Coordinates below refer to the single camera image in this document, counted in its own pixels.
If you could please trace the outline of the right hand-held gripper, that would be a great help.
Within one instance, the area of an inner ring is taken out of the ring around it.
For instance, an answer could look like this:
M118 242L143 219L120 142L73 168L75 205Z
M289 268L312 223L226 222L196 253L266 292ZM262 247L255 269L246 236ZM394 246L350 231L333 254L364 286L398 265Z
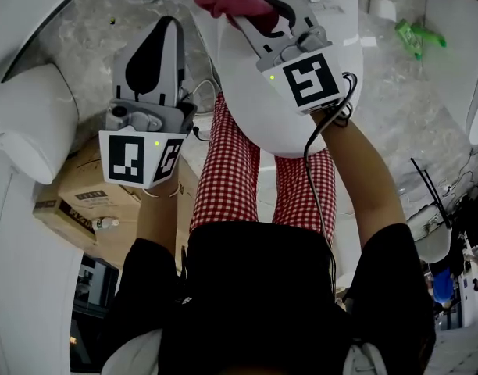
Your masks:
M305 0L263 0L288 20L282 30L260 31L246 16L234 16L259 58L257 69L288 108L299 115L339 104L346 93L337 50Z

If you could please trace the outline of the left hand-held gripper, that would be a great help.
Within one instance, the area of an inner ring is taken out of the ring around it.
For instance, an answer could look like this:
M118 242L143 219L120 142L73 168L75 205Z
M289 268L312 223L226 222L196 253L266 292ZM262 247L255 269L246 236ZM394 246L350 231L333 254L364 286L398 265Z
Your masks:
M121 50L113 70L118 99L98 132L106 182L151 189L171 178L197 112L193 102L179 102L184 73L184 31L171 16L147 26Z

